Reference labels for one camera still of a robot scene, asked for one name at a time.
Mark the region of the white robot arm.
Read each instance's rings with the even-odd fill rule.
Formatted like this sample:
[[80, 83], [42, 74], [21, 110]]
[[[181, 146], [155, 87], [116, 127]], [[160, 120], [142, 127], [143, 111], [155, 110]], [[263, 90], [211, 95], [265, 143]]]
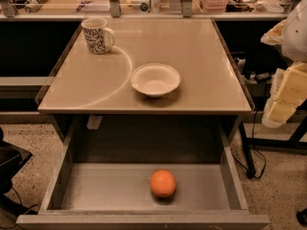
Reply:
[[307, 0], [301, 0], [285, 20], [261, 37], [261, 42], [280, 45], [282, 56], [293, 62], [273, 75], [262, 117], [264, 126], [281, 127], [307, 100]]

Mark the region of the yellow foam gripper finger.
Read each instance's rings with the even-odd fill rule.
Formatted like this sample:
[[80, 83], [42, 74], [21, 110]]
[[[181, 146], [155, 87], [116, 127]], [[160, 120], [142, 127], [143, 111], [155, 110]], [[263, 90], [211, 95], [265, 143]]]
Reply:
[[282, 35], [285, 22], [286, 20], [282, 20], [277, 23], [274, 27], [263, 34], [260, 41], [271, 46], [281, 45], [283, 41]]
[[272, 76], [270, 94], [265, 104], [262, 124], [278, 128], [307, 100], [307, 63], [294, 62], [286, 70], [277, 69]]

